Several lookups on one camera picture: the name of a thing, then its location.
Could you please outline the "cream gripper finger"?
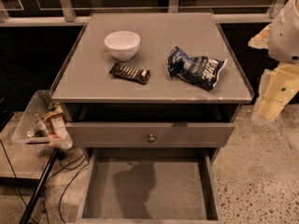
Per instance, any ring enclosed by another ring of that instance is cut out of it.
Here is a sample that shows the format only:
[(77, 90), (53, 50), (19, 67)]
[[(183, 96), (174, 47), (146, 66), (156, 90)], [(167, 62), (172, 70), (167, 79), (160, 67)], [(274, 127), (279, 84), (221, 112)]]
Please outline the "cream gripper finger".
[(252, 120), (258, 125), (274, 121), (299, 92), (299, 65), (279, 63), (274, 70), (265, 69), (261, 76), (259, 96), (253, 107)]
[(248, 46), (254, 49), (268, 49), (270, 25), (266, 25), (257, 35), (252, 37)]

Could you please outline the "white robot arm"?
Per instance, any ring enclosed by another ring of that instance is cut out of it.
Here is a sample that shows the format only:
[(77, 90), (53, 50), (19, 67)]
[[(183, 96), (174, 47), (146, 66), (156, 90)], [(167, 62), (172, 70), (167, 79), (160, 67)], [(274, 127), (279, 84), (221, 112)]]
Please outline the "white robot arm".
[(289, 0), (248, 46), (267, 49), (268, 56), (278, 61), (273, 71), (263, 71), (253, 107), (252, 120), (265, 125), (274, 121), (299, 92), (299, 0)]

